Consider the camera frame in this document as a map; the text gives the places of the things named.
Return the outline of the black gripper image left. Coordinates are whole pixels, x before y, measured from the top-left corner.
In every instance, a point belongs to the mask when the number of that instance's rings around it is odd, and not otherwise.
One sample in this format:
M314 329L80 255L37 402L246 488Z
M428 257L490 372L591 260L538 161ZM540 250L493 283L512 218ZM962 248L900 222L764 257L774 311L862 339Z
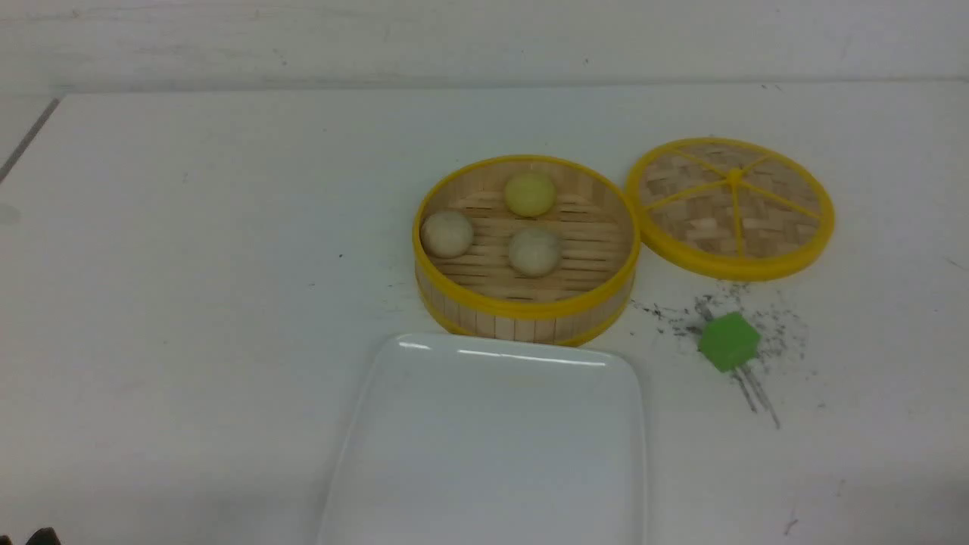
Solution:
M26 545L61 545L61 541L52 527L46 527L32 534Z

